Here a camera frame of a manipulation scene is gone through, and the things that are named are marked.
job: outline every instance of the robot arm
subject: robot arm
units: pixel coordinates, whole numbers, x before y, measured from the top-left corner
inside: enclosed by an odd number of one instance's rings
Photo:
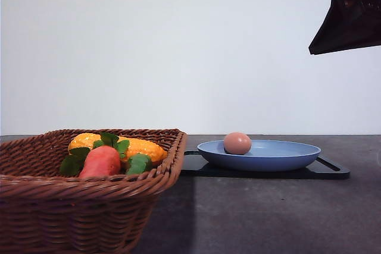
[[[381,0],[331,0],[311,54],[381,45]]]

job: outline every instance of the plate rim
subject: plate rim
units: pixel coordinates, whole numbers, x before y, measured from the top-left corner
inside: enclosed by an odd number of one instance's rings
[[[238,156],[242,158],[297,158],[297,157],[302,157],[302,156],[313,156],[313,155],[319,155],[321,153],[321,149],[318,146],[307,144],[307,143],[300,143],[300,142],[294,142],[294,141],[284,141],[284,140],[266,140],[266,139],[250,139],[251,142],[253,141],[266,141],[266,142],[283,142],[283,143],[293,143],[297,145],[306,145],[306,146],[312,146],[314,148],[317,148],[317,151],[312,152],[312,153],[306,153],[302,155],[291,155],[291,156],[251,156],[251,155],[237,155],[237,154],[229,154],[229,153],[220,153],[220,152],[211,152],[208,150],[201,149],[200,146],[208,143],[214,143],[214,142],[223,142],[223,140],[213,140],[213,141],[207,141],[207,142],[202,142],[197,145],[197,150],[201,150],[206,153],[210,154],[216,154],[216,155],[223,155],[223,156]]]

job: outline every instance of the white wall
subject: white wall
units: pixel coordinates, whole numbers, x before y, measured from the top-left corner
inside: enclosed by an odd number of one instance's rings
[[[381,133],[381,47],[312,56],[330,0],[1,0],[1,131]]]

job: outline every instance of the blue plate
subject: blue plate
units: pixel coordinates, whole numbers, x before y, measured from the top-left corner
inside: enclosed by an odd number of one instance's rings
[[[201,143],[197,149],[208,162],[219,167],[260,172],[304,168],[321,152],[313,145],[277,140],[251,140],[251,149],[244,155],[226,153],[223,140]]]

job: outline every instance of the black tray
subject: black tray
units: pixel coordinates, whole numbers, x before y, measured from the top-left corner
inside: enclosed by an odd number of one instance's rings
[[[181,175],[195,177],[234,178],[303,178],[314,180],[342,180],[349,178],[350,170],[319,156],[305,168],[285,172],[248,172],[225,169],[205,160],[198,151],[185,151]]]

